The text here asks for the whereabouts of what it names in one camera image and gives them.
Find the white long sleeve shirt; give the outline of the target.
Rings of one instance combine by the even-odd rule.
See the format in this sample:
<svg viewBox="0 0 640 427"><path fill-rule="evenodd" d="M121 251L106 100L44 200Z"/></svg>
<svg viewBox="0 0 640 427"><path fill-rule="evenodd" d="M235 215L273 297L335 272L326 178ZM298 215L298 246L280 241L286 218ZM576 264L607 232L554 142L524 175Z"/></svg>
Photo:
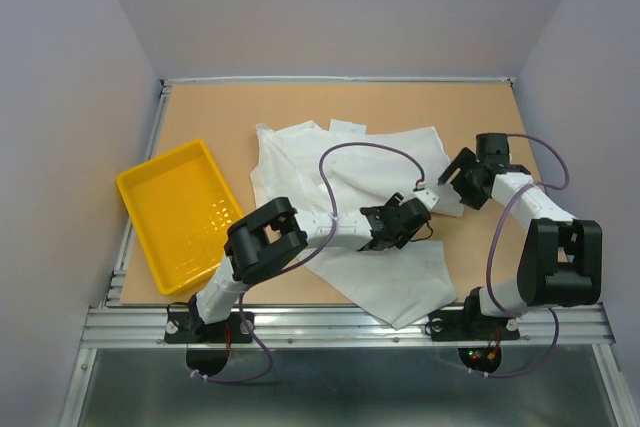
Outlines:
<svg viewBox="0 0 640 427"><path fill-rule="evenodd" d="M418 179L440 196L434 211L463 214L452 187L438 176L449 158L435 128L368 135L325 130L313 121L274 130L256 127L258 164L250 174L257 205L280 196L302 211L338 213L384 204L399 192L409 197ZM395 329L457 298L442 242L422 240L402 249L349 252L326 247L305 264L349 301Z"/></svg>

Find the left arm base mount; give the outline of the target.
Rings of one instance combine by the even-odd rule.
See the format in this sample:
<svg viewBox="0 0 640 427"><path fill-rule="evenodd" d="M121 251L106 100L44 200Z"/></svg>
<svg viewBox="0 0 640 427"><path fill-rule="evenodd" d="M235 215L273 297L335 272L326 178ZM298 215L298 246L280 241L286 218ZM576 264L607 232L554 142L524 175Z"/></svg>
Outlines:
<svg viewBox="0 0 640 427"><path fill-rule="evenodd" d="M225 320L204 324L187 302L166 306L164 342L186 348L186 366L206 380L217 377L227 366L231 348L251 344L253 339L238 312Z"/></svg>

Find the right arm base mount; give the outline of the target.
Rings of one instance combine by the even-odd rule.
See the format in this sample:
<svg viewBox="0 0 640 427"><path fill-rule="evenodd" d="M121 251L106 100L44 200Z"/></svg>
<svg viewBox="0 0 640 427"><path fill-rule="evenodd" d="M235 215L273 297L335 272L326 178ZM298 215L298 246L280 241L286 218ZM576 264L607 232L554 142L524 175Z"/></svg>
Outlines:
<svg viewBox="0 0 640 427"><path fill-rule="evenodd" d="M520 339L510 319L465 313L463 310L439 310L429 315L426 333L435 342L471 342L460 347L459 357L465 367L483 374L493 374L502 361L502 343Z"/></svg>

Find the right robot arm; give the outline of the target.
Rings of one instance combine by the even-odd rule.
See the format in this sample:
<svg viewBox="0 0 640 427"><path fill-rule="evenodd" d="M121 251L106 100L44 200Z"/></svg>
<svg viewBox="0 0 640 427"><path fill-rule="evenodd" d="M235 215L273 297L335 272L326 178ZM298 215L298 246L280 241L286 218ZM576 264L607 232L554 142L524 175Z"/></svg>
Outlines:
<svg viewBox="0 0 640 427"><path fill-rule="evenodd" d="M496 325L540 307L595 304L601 295L603 231L593 220L575 217L547 194L551 184L537 181L511 160L510 134L482 133L476 148L462 149L440 175L463 205L478 210L488 201L502 205L493 234L485 284L473 289L460 313L463 331L482 337ZM492 281L495 251L506 221L514 218L526 238L515 277Z"/></svg>

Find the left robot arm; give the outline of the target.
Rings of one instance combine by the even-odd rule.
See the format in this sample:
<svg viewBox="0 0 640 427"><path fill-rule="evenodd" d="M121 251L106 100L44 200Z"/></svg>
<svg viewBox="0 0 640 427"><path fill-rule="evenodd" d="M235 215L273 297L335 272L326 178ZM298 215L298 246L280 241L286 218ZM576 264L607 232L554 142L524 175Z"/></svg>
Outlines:
<svg viewBox="0 0 640 427"><path fill-rule="evenodd" d="M270 280L298 254L326 247L349 252L403 248L431 220L439 196L419 188L409 198L395 193L382 206L343 214L300 211L277 197L234 223L224 255L207 285L188 301L187 329L199 340L215 339L222 322L250 287Z"/></svg>

